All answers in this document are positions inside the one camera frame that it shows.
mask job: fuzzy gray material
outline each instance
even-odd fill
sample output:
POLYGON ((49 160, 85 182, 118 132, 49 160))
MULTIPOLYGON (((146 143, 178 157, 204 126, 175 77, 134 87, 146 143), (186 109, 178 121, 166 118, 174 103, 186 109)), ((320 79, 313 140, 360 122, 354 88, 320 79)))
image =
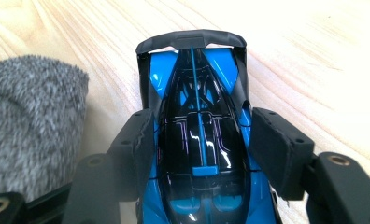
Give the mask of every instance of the fuzzy gray material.
POLYGON ((0 62, 0 192, 30 202, 70 181, 88 81, 76 66, 49 58, 0 62))

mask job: car rear wing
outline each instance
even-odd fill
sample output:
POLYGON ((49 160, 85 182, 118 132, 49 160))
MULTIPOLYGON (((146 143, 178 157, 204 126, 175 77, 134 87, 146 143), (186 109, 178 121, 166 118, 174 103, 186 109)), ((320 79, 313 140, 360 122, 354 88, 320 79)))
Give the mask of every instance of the car rear wing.
POLYGON ((205 48, 209 44, 245 48, 247 43, 240 35, 215 30, 176 31, 156 35, 141 42, 135 52, 148 53, 156 49, 173 47, 174 49, 205 48))

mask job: blue stripe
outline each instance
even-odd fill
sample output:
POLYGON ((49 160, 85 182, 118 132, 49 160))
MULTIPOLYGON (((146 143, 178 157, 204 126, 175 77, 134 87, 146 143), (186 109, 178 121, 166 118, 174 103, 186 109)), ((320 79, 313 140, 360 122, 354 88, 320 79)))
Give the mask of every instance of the blue stripe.
POLYGON ((199 91, 197 90, 197 75, 196 75, 196 66, 194 64, 193 48, 191 48, 192 55, 192 69, 194 77, 194 90, 196 92, 196 103, 197 103, 197 115, 199 118, 199 133, 200 133, 200 147, 202 148, 202 160, 203 166, 207 166, 207 155, 206 155, 206 144, 205 144, 205 132, 203 130, 203 121, 202 114, 200 113, 200 104, 199 104, 199 91))

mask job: race car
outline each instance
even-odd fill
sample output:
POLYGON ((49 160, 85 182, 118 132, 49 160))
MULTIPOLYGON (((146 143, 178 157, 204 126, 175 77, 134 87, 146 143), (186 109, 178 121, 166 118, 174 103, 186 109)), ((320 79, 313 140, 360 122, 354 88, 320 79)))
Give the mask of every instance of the race car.
POLYGON ((158 35, 138 45, 142 104, 155 123, 138 223, 281 222, 276 197, 249 152, 246 45, 239 35, 212 30, 158 35))

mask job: light wood grain tabletop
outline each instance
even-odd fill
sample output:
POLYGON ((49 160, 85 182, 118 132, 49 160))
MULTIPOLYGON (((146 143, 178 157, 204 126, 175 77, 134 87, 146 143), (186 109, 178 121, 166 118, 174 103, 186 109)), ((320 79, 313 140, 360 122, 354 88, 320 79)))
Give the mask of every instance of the light wood grain tabletop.
MULTIPOLYGON (((44 55, 89 74, 85 156, 107 151, 141 109, 138 43, 193 29, 242 35, 252 106, 289 120, 316 153, 351 156, 370 174, 370 0, 0 0, 0 60, 44 55)), ((303 202, 279 208, 285 223, 307 223, 303 202)), ((136 223, 133 204, 121 210, 136 223)))

